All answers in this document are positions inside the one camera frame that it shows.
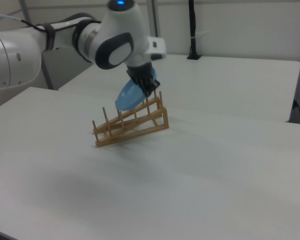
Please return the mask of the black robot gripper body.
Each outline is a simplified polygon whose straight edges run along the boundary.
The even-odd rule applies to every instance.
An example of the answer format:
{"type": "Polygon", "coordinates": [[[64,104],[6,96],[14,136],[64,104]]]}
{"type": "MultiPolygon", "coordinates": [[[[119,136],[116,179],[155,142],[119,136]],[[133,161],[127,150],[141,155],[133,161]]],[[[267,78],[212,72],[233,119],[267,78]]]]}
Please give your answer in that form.
{"type": "Polygon", "coordinates": [[[127,66],[127,73],[139,87],[153,87],[152,63],[140,66],[127,66]]]}

